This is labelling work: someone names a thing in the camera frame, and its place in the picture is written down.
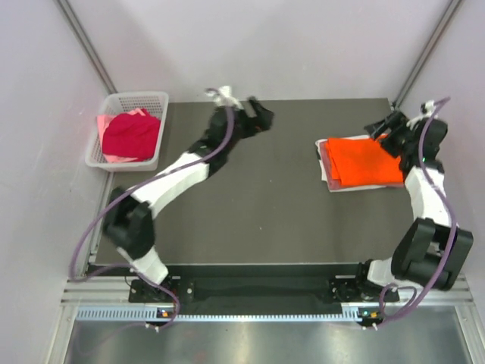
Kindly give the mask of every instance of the metal floor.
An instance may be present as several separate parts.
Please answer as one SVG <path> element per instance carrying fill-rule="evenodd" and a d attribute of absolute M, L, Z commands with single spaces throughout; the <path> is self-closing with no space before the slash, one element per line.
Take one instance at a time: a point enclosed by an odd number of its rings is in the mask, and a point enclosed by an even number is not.
<path fill-rule="evenodd" d="M 78 322 L 81 350 L 91 350 L 125 324 Z M 422 307 L 382 331 L 357 327 L 328 322 L 181 322 L 160 334 L 130 328 L 88 357 L 71 346 L 65 364 L 472 363 L 451 306 Z"/>
<path fill-rule="evenodd" d="M 168 264 L 357 262 L 393 254 L 412 222 L 404 189 L 329 193 L 314 142 L 363 134 L 389 112 L 386 99 L 266 101 L 274 128 L 242 140 L 228 163 L 173 201 L 156 220 Z M 159 169 L 207 127 L 211 103 L 170 104 Z M 130 187 L 151 172 L 119 173 Z M 102 239 L 97 264 L 124 262 Z"/>

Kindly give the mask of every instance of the white wall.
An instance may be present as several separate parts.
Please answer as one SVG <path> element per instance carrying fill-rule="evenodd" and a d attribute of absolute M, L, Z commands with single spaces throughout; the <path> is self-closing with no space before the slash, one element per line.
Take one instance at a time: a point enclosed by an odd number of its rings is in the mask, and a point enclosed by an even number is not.
<path fill-rule="evenodd" d="M 119 90 L 397 96 L 443 0 L 70 0 Z"/>
<path fill-rule="evenodd" d="M 0 19 L 0 362 L 34 364 L 99 204 L 83 153 L 104 92 L 53 1 L 5 2 Z"/>
<path fill-rule="evenodd" d="M 408 116 L 421 102 L 450 95 L 440 113 L 449 132 L 439 156 L 458 222 L 474 233 L 465 273 L 485 322 L 485 2 L 466 0 L 403 104 Z"/>

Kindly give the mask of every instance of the vertical metal pole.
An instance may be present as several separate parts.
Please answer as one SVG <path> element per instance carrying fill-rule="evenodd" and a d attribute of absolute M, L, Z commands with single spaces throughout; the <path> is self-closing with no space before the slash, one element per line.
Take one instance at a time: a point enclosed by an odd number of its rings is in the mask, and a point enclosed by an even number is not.
<path fill-rule="evenodd" d="M 94 67 L 96 73 L 99 76 L 99 79 L 103 83 L 108 93 L 116 93 L 116 87 L 113 84 L 113 81 L 109 77 L 108 72 L 106 71 L 105 66 L 101 62 L 101 59 L 98 56 L 98 53 L 92 46 L 89 37 L 87 36 L 86 32 L 83 29 L 83 26 L 79 22 L 79 19 L 74 12 L 72 6 L 68 0 L 54 0 L 54 3 L 58 6 L 59 11 L 64 16 L 64 19 L 69 24 L 69 27 L 72 29 L 74 35 L 76 36 L 77 40 L 81 44 L 84 52 L 86 53 L 91 65 Z"/>
<path fill-rule="evenodd" d="M 426 45 L 423 48 L 423 51 L 421 52 L 421 55 L 419 56 L 418 60 L 415 63 L 415 66 L 411 69 L 411 72 L 409 73 L 408 78 L 406 79 L 406 81 L 404 82 L 404 85 L 399 91 L 399 94 L 395 100 L 395 104 L 397 107 L 399 107 L 402 104 L 405 97 L 408 95 L 416 79 L 418 78 L 420 72 L 422 71 L 424 65 L 430 58 L 431 54 L 433 53 L 433 50 L 436 48 L 438 42 L 443 37 L 443 34 L 445 33 L 446 28 L 448 27 L 451 20 L 458 12 L 458 8 L 463 2 L 464 0 L 451 0 L 448 3 L 448 6 L 443 12 L 443 15 L 441 16 L 440 21 L 438 22 L 438 25 L 434 29 L 433 34 L 431 34 L 431 37 L 428 39 Z"/>

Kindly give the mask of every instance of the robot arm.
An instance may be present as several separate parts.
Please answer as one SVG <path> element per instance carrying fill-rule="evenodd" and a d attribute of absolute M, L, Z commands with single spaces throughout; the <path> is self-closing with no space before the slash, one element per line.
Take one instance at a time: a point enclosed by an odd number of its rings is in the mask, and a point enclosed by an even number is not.
<path fill-rule="evenodd" d="M 188 164 L 192 165 L 133 191 L 129 197 L 112 209 L 103 221 L 103 233 L 110 238 L 118 252 L 139 273 L 155 284 L 160 284 L 168 275 L 167 267 L 155 251 L 153 220 L 158 213 L 191 186 L 219 171 L 226 164 L 231 150 L 241 139 L 269 130 L 273 123 L 274 113 L 264 108 L 254 97 L 248 99 L 255 113 L 252 118 L 246 114 L 239 100 L 231 96 L 230 87 L 220 88 L 213 93 L 213 98 L 216 109 L 202 138 L 158 175 Z M 222 144 L 227 132 L 227 114 L 222 98 L 226 104 L 229 102 L 233 109 L 232 135 L 227 145 L 217 155 L 197 163 Z M 124 192 L 125 190 L 120 187 L 114 189 L 111 193 L 111 201 Z"/>
<path fill-rule="evenodd" d="M 394 111 L 383 121 L 365 127 L 373 139 L 390 130 L 379 143 L 390 155 L 401 158 L 399 167 L 405 178 L 405 188 L 411 197 L 415 219 L 392 258 L 372 260 L 364 264 L 366 281 L 371 284 L 380 287 L 391 283 L 399 286 L 424 286 L 436 271 L 445 249 L 452 222 L 443 201 L 424 176 L 418 160 L 418 141 L 424 124 L 434 110 L 434 102 L 431 101 L 423 104 L 421 114 L 411 120 L 400 111 Z M 447 129 L 444 121 L 432 120 L 424 137 L 422 161 L 436 188 L 443 195 L 444 170 L 436 156 Z M 472 243 L 471 232 L 458 228 L 451 253 L 434 288 L 449 290 L 452 287 Z"/>

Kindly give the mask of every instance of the basket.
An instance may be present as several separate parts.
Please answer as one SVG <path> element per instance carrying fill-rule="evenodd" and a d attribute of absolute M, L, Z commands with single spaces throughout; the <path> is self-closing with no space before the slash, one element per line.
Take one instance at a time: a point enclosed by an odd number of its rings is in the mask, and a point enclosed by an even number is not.
<path fill-rule="evenodd" d="M 143 162 L 108 163 L 103 156 L 99 144 L 99 134 L 95 123 L 95 132 L 91 136 L 86 151 L 86 164 L 89 167 L 102 168 L 108 172 L 134 172 L 154 171 L 158 167 L 158 156 L 160 154 L 161 138 L 164 133 L 165 118 L 167 117 L 168 95 L 163 92 L 137 92 L 137 93 L 114 93 L 108 96 L 99 109 L 100 115 L 118 115 L 129 112 L 135 108 L 145 108 L 148 112 L 160 119 L 160 130 L 158 132 L 155 155 Z"/>

